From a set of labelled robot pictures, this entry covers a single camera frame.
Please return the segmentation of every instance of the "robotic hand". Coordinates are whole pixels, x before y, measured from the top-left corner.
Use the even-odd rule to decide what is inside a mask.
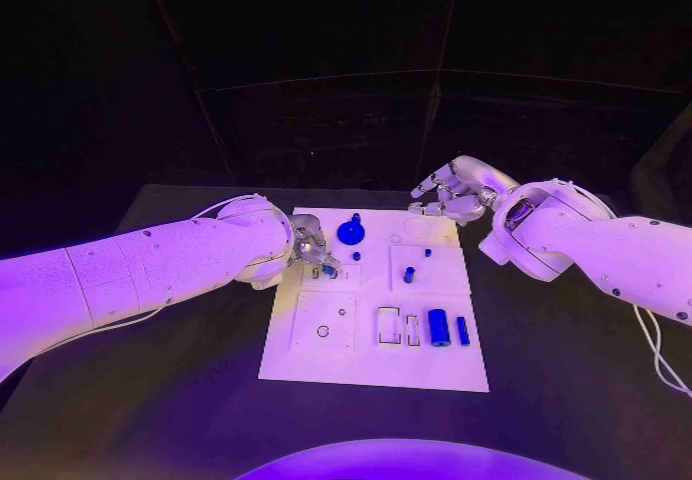
[[[445,215],[464,226],[490,207],[493,227],[480,250],[552,281],[572,263],[608,295],[692,322],[692,229],[643,217],[615,218],[601,200],[571,182],[519,185],[473,157],[457,157],[411,192],[437,188],[438,202],[408,210]]]
[[[0,381],[55,346],[230,280],[271,287],[292,262],[340,266],[317,217],[284,215],[256,194],[189,220],[0,261]]]

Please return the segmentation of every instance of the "white board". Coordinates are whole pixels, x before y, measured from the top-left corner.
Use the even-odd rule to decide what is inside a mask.
[[[360,214],[365,239],[336,238]],[[464,255],[454,222],[405,211],[295,208],[321,222],[343,263],[336,279],[295,264],[277,288],[261,379],[487,392]],[[353,252],[360,260],[353,260]],[[414,281],[403,282],[406,267]],[[428,311],[447,313],[451,345],[434,347]],[[457,317],[470,345],[463,346]]]

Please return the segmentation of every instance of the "table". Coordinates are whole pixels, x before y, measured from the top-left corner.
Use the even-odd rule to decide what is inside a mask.
[[[118,232],[219,200],[402,209],[405,192],[147,185]],[[233,282],[145,322],[33,361],[0,413],[3,478],[232,478],[334,442],[419,438],[523,455],[595,478],[686,478],[692,404],[656,377],[631,308],[576,268],[552,283],[477,249],[460,229],[490,393],[256,379],[274,289]],[[692,329],[661,319],[692,381]]]

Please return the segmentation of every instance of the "robotic arm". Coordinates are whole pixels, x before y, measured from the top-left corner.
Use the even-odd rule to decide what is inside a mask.
[[[437,188],[438,202],[408,210],[445,215],[464,226],[494,211],[480,250],[552,281],[572,263],[601,291],[667,318],[692,322],[692,229],[644,217],[615,218],[598,198],[571,182],[519,186],[490,165],[457,157],[411,192]]]
[[[215,218],[204,213],[225,205]],[[339,268],[313,215],[259,195],[189,220],[0,261],[0,381],[39,353],[230,280],[258,290],[295,261]]]

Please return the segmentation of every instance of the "small blue part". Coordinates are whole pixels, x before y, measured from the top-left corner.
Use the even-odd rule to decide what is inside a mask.
[[[457,317],[457,325],[458,325],[458,339],[461,340],[461,345],[467,347],[471,344],[471,340],[468,339],[468,331],[465,330],[464,317]]]
[[[339,241],[346,245],[356,245],[365,238],[365,228],[360,225],[360,215],[353,214],[353,217],[346,223],[341,223],[336,231]]]
[[[414,273],[415,273],[415,268],[408,267],[406,268],[406,273],[403,274],[403,281],[406,283],[414,283]]]
[[[447,324],[447,313],[441,308],[428,311],[428,325],[429,325],[429,343],[434,347],[448,347],[450,340],[450,326]]]

